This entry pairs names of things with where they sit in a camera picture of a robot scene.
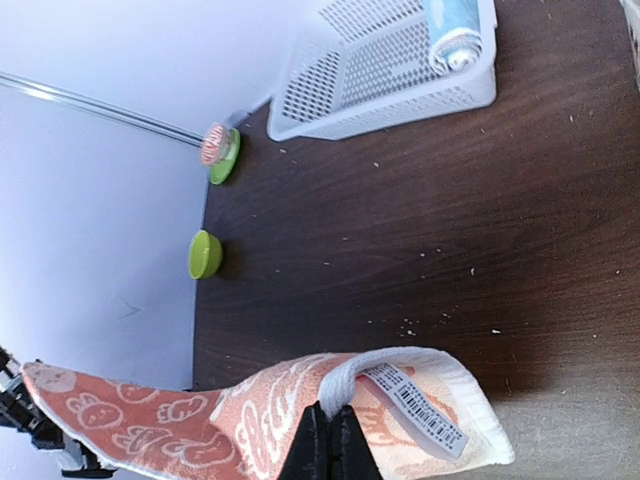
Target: barcode label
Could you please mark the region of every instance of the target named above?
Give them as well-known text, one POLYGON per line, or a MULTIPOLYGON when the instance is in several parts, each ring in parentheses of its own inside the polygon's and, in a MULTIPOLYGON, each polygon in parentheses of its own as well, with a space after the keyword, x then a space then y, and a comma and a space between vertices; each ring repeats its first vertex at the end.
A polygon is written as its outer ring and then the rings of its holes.
POLYGON ((400 409, 402 414, 448 456, 458 458, 468 437, 434 408, 413 381, 393 365, 381 363, 362 372, 400 409))

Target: white plastic basket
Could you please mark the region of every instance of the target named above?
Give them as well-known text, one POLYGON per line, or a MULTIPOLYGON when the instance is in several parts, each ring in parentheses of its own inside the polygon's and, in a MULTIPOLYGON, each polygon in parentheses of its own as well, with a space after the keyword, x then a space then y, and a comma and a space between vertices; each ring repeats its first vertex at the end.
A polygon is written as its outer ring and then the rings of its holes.
POLYGON ((480 58, 443 77, 429 66, 422 0, 320 3, 281 73, 268 123, 274 140, 338 140, 495 100, 493 0, 478 0, 480 58))

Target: wooden surface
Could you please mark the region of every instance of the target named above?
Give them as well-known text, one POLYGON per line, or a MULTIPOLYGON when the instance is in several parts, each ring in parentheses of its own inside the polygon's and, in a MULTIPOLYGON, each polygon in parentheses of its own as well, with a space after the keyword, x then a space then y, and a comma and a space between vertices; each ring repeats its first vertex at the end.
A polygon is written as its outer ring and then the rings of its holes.
POLYGON ((241 128, 237 171, 209 191, 227 258, 198 286, 195 386, 321 351, 440 348, 518 455, 451 478, 637 479, 640 95, 622 9, 497 7, 487 109, 342 142, 276 144, 265 109, 241 128))

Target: printed towel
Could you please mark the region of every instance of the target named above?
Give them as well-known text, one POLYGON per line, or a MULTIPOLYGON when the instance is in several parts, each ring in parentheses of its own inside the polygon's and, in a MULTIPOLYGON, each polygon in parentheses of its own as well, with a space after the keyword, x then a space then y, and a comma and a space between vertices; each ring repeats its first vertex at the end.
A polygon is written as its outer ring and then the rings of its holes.
POLYGON ((351 404, 388 480, 507 464, 509 441, 473 376, 450 355, 417 347, 320 354, 202 393, 161 391, 42 363, 23 366, 37 406, 103 465, 156 479, 277 479, 306 406, 351 404), (394 365, 468 437, 455 461, 421 449, 367 388, 365 369, 394 365))
POLYGON ((442 76, 473 65, 482 53, 478 0, 423 1, 431 67, 442 76))

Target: metal rod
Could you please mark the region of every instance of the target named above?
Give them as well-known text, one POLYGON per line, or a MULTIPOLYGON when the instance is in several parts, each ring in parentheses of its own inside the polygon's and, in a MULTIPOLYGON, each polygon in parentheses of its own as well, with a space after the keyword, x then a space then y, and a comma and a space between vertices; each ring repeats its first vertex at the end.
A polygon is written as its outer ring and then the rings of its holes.
POLYGON ((51 102, 93 113, 94 115, 98 115, 102 118, 138 127, 148 132, 163 135, 194 147, 200 147, 202 145, 203 138, 201 135, 108 103, 94 100, 93 98, 79 95, 77 93, 50 87, 48 85, 4 72, 0 72, 0 85, 13 88, 32 97, 49 100, 51 102))

